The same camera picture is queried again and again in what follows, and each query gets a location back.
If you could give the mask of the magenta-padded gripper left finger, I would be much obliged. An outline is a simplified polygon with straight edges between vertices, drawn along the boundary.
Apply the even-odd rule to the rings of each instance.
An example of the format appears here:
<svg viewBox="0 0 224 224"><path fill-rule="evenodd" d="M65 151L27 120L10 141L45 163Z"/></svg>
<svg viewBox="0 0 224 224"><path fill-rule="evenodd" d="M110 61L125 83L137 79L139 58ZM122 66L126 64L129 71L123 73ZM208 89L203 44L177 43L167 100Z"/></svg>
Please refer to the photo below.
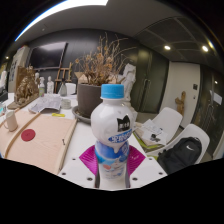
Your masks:
<svg viewBox="0 0 224 224"><path fill-rule="evenodd" d="M67 162L58 176L84 188L94 188L98 174L98 161L95 147L91 146L79 157Z"/></svg>

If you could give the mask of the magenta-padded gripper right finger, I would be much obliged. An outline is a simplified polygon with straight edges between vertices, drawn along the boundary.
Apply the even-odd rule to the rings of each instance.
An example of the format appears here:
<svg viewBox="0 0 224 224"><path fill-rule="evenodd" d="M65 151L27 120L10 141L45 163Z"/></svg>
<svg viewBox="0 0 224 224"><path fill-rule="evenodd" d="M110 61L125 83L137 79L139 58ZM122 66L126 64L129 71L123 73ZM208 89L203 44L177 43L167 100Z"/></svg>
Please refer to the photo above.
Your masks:
<svg viewBox="0 0 224 224"><path fill-rule="evenodd" d="M146 157L133 146L130 147L126 170L129 188L140 188L166 176L154 157Z"/></svg>

